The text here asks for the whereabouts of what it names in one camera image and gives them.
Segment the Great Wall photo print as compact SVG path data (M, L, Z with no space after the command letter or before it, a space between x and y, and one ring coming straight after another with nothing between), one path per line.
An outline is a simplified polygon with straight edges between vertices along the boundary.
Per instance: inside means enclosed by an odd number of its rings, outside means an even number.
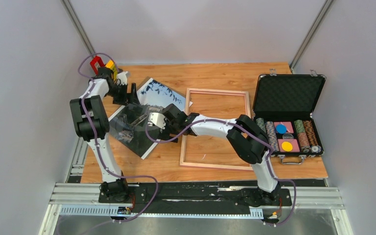
M149 115L161 112L169 104L183 111L186 98L151 77L137 89L137 97L139 105L121 106L109 117L109 134L138 157L145 159L157 145L145 134Z

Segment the clear acrylic sheet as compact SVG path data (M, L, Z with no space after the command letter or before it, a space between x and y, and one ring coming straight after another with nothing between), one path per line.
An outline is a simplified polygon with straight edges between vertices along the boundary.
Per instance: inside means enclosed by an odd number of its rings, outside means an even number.
M145 133L148 117L151 113L160 112L162 109L162 106L156 105L121 106L109 117L109 134L141 159L145 159L156 146L156 143Z

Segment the wooden picture frame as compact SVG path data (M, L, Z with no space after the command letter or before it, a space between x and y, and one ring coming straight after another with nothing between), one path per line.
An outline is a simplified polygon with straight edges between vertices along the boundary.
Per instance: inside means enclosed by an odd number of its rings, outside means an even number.
M252 168L238 157L227 140L231 123L240 115L251 116L249 93L213 89L187 89L185 113L199 113L193 125L199 136L182 136L179 164L186 167L246 170Z

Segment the grey backing board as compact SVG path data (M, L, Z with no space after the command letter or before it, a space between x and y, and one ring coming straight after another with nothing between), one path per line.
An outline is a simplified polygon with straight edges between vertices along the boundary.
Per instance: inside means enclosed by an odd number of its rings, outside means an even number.
M138 95L145 95L150 90L153 90L154 87L154 79L152 77L146 77L137 87L137 94Z

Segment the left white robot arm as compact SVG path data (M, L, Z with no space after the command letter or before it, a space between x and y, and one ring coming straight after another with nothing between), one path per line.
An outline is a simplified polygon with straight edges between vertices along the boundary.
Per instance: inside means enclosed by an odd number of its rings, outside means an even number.
M132 93L127 92L128 77L128 71L119 69L114 72L100 67L98 74L89 79L85 92L70 101L75 132L92 149L101 169L100 202L122 203L130 197L130 188L109 144L110 125L102 102L107 95L120 105L126 105L131 100L138 102L135 84L132 84Z

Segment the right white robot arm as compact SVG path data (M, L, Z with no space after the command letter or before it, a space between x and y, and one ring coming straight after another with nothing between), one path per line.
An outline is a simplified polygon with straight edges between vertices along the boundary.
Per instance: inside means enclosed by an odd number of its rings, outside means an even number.
M274 148L268 135L247 115L238 118L212 118L199 113L186 114L174 104L151 113L148 122L160 129L157 143L177 142L182 135L210 136L227 140L235 153L249 164L257 177L257 202L273 204L280 197L281 185L269 162Z

